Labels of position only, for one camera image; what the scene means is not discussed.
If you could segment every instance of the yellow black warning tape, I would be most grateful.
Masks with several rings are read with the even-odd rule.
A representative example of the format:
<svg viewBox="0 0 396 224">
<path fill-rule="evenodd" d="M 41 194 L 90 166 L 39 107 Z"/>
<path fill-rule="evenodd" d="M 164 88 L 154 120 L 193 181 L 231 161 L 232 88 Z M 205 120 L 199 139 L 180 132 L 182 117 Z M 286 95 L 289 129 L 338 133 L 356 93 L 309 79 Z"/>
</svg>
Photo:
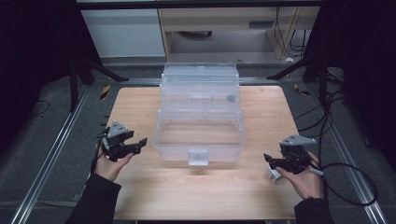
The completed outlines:
<svg viewBox="0 0 396 224">
<path fill-rule="evenodd" d="M 110 85 L 106 85 L 103 88 L 102 94 L 100 95 L 100 99 L 101 100 L 105 100 L 106 99 L 106 96 L 107 96 L 107 93 L 108 93 L 109 90 L 110 90 Z"/>
<path fill-rule="evenodd" d="M 309 91 L 300 91 L 300 90 L 298 89 L 298 85 L 297 85 L 297 84 L 294 84 L 294 90 L 297 91 L 297 92 L 299 92 L 299 93 L 302 94 L 302 95 L 309 95 Z"/>
</svg>

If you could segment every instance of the person's left hand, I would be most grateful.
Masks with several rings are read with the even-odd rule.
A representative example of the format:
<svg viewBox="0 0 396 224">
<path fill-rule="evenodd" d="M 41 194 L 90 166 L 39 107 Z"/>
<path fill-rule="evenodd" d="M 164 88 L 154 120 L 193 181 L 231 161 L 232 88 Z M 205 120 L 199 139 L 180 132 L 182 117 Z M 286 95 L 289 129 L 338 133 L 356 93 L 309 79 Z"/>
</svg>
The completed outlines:
<svg viewBox="0 0 396 224">
<path fill-rule="evenodd" d="M 106 178 L 107 180 L 113 182 L 120 173 L 122 167 L 131 160 L 134 153 L 130 153 L 122 159 L 118 159 L 118 161 L 110 161 L 106 155 L 101 155 L 98 158 L 96 163 L 95 172 Z"/>
</svg>

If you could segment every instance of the person's right hand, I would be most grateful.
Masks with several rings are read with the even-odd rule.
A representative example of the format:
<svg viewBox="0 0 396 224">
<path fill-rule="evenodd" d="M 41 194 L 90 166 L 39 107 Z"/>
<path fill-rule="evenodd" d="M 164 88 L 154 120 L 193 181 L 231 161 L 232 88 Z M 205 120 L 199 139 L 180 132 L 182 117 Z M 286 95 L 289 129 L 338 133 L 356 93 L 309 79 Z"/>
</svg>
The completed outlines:
<svg viewBox="0 0 396 224">
<path fill-rule="evenodd" d="M 311 160 L 318 163 L 318 158 L 311 152 L 307 152 Z M 309 171 L 309 167 L 297 175 L 289 173 L 280 167 L 276 167 L 276 170 L 289 180 L 303 200 L 308 198 L 320 198 L 320 176 Z"/>
</svg>

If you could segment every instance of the transparent plastic container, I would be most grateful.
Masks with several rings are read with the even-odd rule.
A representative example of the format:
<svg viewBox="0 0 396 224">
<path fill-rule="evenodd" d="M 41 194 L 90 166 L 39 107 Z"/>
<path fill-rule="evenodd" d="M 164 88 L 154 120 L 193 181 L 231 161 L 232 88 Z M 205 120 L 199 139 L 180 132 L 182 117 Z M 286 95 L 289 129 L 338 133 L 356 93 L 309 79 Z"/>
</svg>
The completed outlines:
<svg viewBox="0 0 396 224">
<path fill-rule="evenodd" d="M 167 63 L 152 144 L 166 161 L 237 161 L 246 144 L 234 63 Z"/>
</svg>

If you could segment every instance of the hand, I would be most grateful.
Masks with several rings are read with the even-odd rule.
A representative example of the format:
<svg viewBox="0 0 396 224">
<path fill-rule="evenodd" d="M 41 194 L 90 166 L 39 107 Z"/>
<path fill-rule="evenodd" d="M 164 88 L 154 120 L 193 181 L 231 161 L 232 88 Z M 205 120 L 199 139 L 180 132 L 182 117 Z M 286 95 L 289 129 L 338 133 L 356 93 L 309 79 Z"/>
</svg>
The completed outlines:
<svg viewBox="0 0 396 224">
<path fill-rule="evenodd" d="M 118 159 L 118 161 L 110 161 L 105 154 L 99 156 L 98 161 L 96 163 L 95 172 L 113 182 L 120 173 L 122 167 L 131 160 L 134 153 L 130 153 L 122 159 Z"/>
<path fill-rule="evenodd" d="M 311 160 L 318 163 L 318 158 L 307 151 Z M 289 182 L 293 185 L 294 189 L 297 191 L 297 194 L 304 200 L 308 198 L 320 198 L 320 176 L 309 171 L 307 167 L 301 173 L 294 175 L 293 173 L 289 173 L 286 170 L 276 167 L 276 170 L 286 177 Z"/>
</svg>

